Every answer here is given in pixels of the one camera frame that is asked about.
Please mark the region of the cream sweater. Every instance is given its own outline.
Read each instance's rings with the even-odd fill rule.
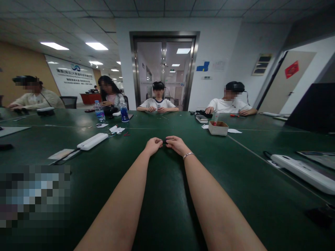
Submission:
[[[26,93],[22,97],[15,100],[13,104],[22,105],[27,110],[50,107],[50,105],[54,108],[65,108],[63,101],[53,91],[43,88],[41,94],[39,94],[39,96],[41,96],[39,99],[34,99],[34,93]]]

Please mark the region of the silver bracelet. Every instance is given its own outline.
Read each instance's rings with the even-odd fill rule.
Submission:
[[[187,153],[187,154],[185,154],[185,156],[183,157],[183,160],[184,160],[187,156],[189,156],[189,155],[191,155],[191,154],[195,155],[194,153]]]

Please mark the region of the black monitor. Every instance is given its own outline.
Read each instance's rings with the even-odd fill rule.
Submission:
[[[285,124],[307,131],[335,132],[335,83],[312,84]]]

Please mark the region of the yellow wall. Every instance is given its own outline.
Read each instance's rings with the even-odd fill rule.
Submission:
[[[43,86],[60,96],[50,68],[42,53],[16,45],[0,42],[0,95],[4,95],[2,105],[7,106],[25,94],[21,86],[15,86],[12,78],[22,75],[37,76]],[[100,70],[93,69],[96,83],[101,76]]]

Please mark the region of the cardboard box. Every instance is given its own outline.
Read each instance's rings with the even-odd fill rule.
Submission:
[[[214,126],[213,124],[214,121],[210,121],[208,124],[208,130],[211,134],[227,136],[229,126],[225,122],[218,121],[216,122],[216,126]]]

